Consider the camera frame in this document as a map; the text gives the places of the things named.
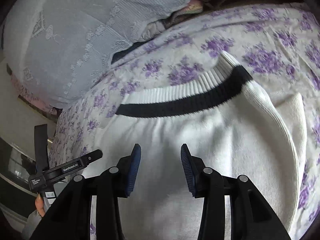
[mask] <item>wall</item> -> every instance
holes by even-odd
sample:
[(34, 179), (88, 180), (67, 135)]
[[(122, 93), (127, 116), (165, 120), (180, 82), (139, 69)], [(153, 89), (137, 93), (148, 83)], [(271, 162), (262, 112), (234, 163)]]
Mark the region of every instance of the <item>wall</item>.
[(49, 138), (53, 138), (56, 124), (18, 98), (4, 58), (0, 62), (0, 137), (34, 160), (34, 126), (44, 123), (48, 124)]

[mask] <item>white ribbed neckline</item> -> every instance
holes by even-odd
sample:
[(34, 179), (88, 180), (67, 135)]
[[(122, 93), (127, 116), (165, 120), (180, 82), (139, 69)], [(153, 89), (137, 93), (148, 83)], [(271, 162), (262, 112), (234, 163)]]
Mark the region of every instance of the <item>white ribbed neckline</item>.
[(233, 56), (222, 51), (213, 69), (202, 73), (198, 79), (182, 85), (146, 89), (127, 94), (122, 104), (161, 103), (205, 93), (225, 81), (237, 65), (240, 63)]

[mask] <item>black ribbed collar trim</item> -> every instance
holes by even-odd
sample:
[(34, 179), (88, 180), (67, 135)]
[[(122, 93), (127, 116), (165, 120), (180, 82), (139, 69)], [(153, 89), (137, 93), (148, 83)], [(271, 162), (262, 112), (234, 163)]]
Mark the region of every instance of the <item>black ribbed collar trim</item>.
[(216, 107), (241, 93), (242, 85), (252, 80), (242, 66), (233, 68), (230, 76), (217, 87), (194, 96), (174, 101), (151, 104), (120, 105), (116, 114), (139, 118), (165, 117), (190, 114)]

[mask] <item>label sticker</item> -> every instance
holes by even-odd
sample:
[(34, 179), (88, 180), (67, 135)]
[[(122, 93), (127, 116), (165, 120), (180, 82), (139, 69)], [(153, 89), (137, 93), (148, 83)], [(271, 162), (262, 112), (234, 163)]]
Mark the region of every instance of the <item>label sticker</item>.
[(49, 202), (49, 204), (51, 205), (55, 200), (56, 200), (55, 198), (49, 198), (49, 199), (48, 199), (48, 202)]
[(73, 171), (75, 169), (79, 168), (79, 164), (76, 162), (76, 163), (73, 163), (72, 165), (68, 166), (68, 167), (65, 167), (62, 169), (62, 173), (67, 173), (67, 172), (70, 172), (70, 171)]
[(45, 193), (45, 196), (46, 196), (46, 197), (55, 197), (53, 191), (52, 191), (52, 192), (46, 192), (46, 193)]
[(32, 181), (33, 185), (36, 185), (36, 184), (39, 183), (40, 179), (33, 179), (33, 180), (31, 180), (31, 181)]

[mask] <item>purple flower print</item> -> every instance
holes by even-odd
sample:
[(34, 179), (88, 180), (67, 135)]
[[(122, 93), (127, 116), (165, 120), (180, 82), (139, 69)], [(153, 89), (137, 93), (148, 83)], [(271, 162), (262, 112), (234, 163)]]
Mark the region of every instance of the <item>purple flower print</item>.
[(315, 118), (315, 124), (314, 124), (314, 127), (312, 128), (312, 130), (316, 136), (317, 147), (319, 147), (319, 145), (320, 145), (320, 116), (319, 115), (317, 115)]
[(278, 52), (274, 50), (267, 51), (261, 44), (254, 46), (243, 58), (253, 68), (253, 72), (256, 73), (277, 74), (284, 66), (284, 63), (280, 61)]
[(145, 46), (142, 47), (143, 50), (149, 54), (153, 51), (158, 50), (160, 47), (158, 45), (156, 45), (153, 41), (149, 41)]
[(182, 26), (181, 25), (175, 25), (175, 26), (173, 26), (173, 27), (171, 27), (170, 28), (170, 32), (173, 32), (173, 31), (177, 31), (177, 30), (179, 30), (179, 29), (181, 29), (182, 28)]
[(314, 190), (316, 177), (314, 176), (311, 180), (308, 180), (308, 172), (309, 172), (309, 162), (306, 160), (304, 165), (302, 184), (300, 188), (300, 196), (299, 196), (299, 204), (298, 208), (304, 208), (307, 204), (309, 192)]
[(97, 122), (97, 119), (93, 118), (88, 123), (87, 131), (91, 132), (93, 129), (97, 128), (98, 125), (99, 123)]
[(136, 81), (136, 82), (129, 81), (129, 82), (125, 83), (124, 86), (121, 88), (120, 95), (122, 97), (124, 97), (125, 94), (131, 94), (139, 86), (140, 86), (140, 83), (138, 81)]
[(202, 30), (206, 30), (206, 29), (208, 29), (208, 28), (210, 28), (209, 25), (204, 24), (201, 29), (202, 29)]
[(238, 17), (239, 19), (242, 19), (240, 14), (240, 9), (235, 8), (230, 11), (230, 13), (225, 17), (227, 20), (231, 20), (232, 18)]
[(312, 27), (311, 24), (308, 21), (299, 21), (300, 23), (300, 30), (302, 31), (307, 31), (307, 30), (311, 30), (312, 31)]
[(289, 33), (286, 31), (279, 31), (279, 32), (275, 32), (273, 34), (273, 36), (277, 39), (277, 40), (281, 40), (281, 43), (285, 46), (295, 46), (297, 43), (297, 36), (293, 33)]
[(78, 112), (78, 110), (79, 110), (79, 106), (80, 106), (80, 103), (78, 102), (77, 104), (76, 104), (76, 113)]
[(84, 118), (85, 118), (85, 119), (88, 119), (88, 118), (89, 118), (89, 115), (91, 114), (91, 112), (92, 112), (92, 109), (91, 109), (91, 107), (89, 107), (88, 111), (85, 113)]
[(204, 19), (201, 22), (211, 21), (211, 20), (215, 19), (217, 16), (226, 14), (228, 12), (229, 12), (229, 9), (224, 9), (224, 10), (214, 11), (214, 12), (208, 13), (207, 16), (209, 16), (209, 19)]
[(311, 62), (316, 64), (317, 68), (320, 68), (320, 49), (313, 40), (310, 45), (306, 46), (306, 55)]
[(290, 24), (291, 24), (290, 18), (288, 18), (288, 17), (283, 17), (283, 19), (284, 19), (284, 24), (285, 24), (285, 25), (290, 25)]
[(312, 222), (317, 217), (319, 212), (320, 212), (320, 204), (318, 204), (317, 209), (312, 211), (311, 214), (309, 215), (309, 222)]
[(88, 145), (86, 145), (86, 146), (83, 147), (82, 151), (80, 152), (80, 156), (85, 155), (85, 154), (87, 154), (87, 153), (89, 153), (89, 151), (88, 151)]
[(180, 60), (180, 63), (172, 68), (171, 73), (168, 75), (172, 86), (190, 82), (198, 77), (199, 72), (203, 71), (201, 64), (194, 63), (193, 66), (190, 67), (188, 61), (189, 58), (184, 56)]
[(145, 63), (145, 66), (142, 68), (142, 73), (145, 72), (146, 78), (148, 77), (158, 77), (159, 70), (162, 67), (162, 60), (153, 60), (151, 59), (149, 62)]
[(244, 26), (247, 32), (261, 32), (263, 30), (264, 23), (247, 22)]
[(96, 227), (92, 223), (90, 224), (90, 235), (97, 236)]
[(110, 90), (116, 90), (118, 88), (119, 82), (112, 82), (109, 86)]
[(292, 65), (287, 65), (285, 68), (285, 71), (288, 76), (294, 79), (294, 73), (296, 72), (296, 69)]
[(176, 48), (186, 44), (193, 44), (193, 39), (189, 35), (182, 32), (169, 35), (168, 38), (164, 41), (164, 43), (166, 46), (168, 46), (170, 43), (173, 43), (174, 41), (176, 41)]
[(81, 111), (86, 111), (86, 110), (87, 110), (87, 105), (88, 105), (88, 100), (86, 99), (86, 100), (82, 103)]
[(83, 135), (83, 129), (81, 129), (81, 130), (78, 132), (76, 142), (80, 142), (80, 141), (81, 141), (81, 139), (82, 139), (82, 135)]
[(302, 185), (305, 185), (307, 182), (308, 176), (308, 161), (304, 164), (303, 176), (302, 176)]
[(298, 208), (303, 208), (306, 205), (308, 197), (309, 197), (309, 189), (308, 187), (305, 187), (300, 192)]
[(187, 44), (193, 44), (193, 39), (189, 35), (182, 33), (180, 35), (180, 38), (177, 40), (176, 48), (179, 48)]
[(234, 39), (224, 39), (213, 36), (210, 40), (205, 40), (206, 44), (202, 44), (203, 51), (209, 51), (211, 58), (217, 57), (221, 51), (229, 51), (229, 47), (233, 47)]
[(138, 67), (138, 62), (139, 62), (139, 59), (136, 59), (130, 63), (130, 70), (131, 71)]
[(226, 14), (228, 13), (229, 10), (228, 9), (224, 9), (224, 10), (220, 10), (220, 11), (214, 11), (214, 12), (211, 12), (209, 13), (208, 15), (210, 15), (211, 17), (216, 17), (216, 16), (220, 16), (222, 14)]
[(108, 111), (106, 117), (107, 117), (107, 118), (113, 117), (113, 116), (115, 115), (116, 111), (117, 111), (117, 107), (116, 107), (115, 105), (113, 105), (112, 108), (111, 108), (111, 110)]
[(102, 105), (104, 104), (104, 95), (97, 95), (95, 98), (94, 98), (94, 103), (93, 103), (93, 106), (94, 107), (101, 107)]
[(313, 16), (312, 16), (312, 13), (309, 13), (309, 12), (303, 12), (302, 13), (302, 18), (306, 21), (308, 20), (312, 20), (313, 19)]
[(312, 71), (310, 70), (311, 73), (311, 81), (313, 83), (313, 87), (317, 90), (320, 91), (320, 78)]
[(276, 21), (277, 18), (275, 16), (275, 13), (277, 13), (276, 10), (272, 8), (264, 8), (264, 9), (256, 9), (255, 12), (251, 13), (253, 16), (258, 17), (261, 21)]

